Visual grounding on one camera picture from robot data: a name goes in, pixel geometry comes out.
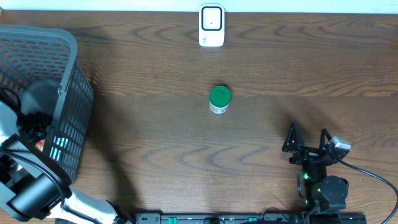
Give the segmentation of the small orange snack box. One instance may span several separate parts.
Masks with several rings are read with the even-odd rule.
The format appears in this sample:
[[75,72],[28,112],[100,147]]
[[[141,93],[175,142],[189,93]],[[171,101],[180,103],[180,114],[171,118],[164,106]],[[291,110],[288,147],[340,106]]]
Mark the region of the small orange snack box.
[[44,144],[45,144],[45,140],[39,140],[38,142],[36,142],[35,147],[42,152],[44,150]]

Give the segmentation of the green lid jar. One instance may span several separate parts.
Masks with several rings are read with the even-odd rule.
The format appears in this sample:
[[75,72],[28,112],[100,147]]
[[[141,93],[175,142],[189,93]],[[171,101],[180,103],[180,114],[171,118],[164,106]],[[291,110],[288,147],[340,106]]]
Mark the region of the green lid jar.
[[231,102],[231,92],[226,86],[215,86],[209,96],[209,108],[215,114],[225,113]]

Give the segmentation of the light blue tissue pack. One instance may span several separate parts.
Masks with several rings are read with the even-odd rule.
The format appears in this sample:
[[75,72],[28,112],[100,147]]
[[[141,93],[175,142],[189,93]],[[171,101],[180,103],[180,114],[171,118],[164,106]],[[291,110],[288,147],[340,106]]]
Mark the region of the light blue tissue pack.
[[50,150],[50,158],[55,161],[61,161],[64,150],[68,146],[69,139],[68,138],[61,138],[61,137],[54,137],[53,146]]

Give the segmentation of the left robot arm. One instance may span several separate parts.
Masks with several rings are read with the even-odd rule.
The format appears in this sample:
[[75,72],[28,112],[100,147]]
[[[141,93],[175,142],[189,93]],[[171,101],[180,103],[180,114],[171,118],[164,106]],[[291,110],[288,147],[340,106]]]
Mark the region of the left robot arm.
[[1,92],[1,208],[21,222],[32,218],[72,223],[135,223],[107,200],[76,190],[68,174],[18,133],[21,104]]

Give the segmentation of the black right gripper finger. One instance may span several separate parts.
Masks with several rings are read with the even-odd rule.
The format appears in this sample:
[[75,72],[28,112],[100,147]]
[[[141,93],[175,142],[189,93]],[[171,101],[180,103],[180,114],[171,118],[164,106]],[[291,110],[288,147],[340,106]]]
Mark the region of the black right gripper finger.
[[282,152],[297,152],[305,147],[302,133],[296,123],[291,123],[288,135],[282,146]]
[[328,132],[327,129],[322,129],[320,133],[320,144],[319,144],[319,149],[324,149],[326,144],[332,139],[332,136]]

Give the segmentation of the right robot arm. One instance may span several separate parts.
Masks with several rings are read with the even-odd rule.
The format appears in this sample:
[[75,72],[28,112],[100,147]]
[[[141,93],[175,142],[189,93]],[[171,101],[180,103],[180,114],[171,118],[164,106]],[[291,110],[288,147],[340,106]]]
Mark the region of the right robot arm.
[[306,146],[298,125],[290,125],[282,151],[292,153],[289,162],[302,167],[297,182],[306,208],[297,215],[298,222],[341,223],[349,184],[344,178],[328,175],[326,168],[338,163],[350,149],[346,140],[331,136],[327,129],[321,130],[318,147]]

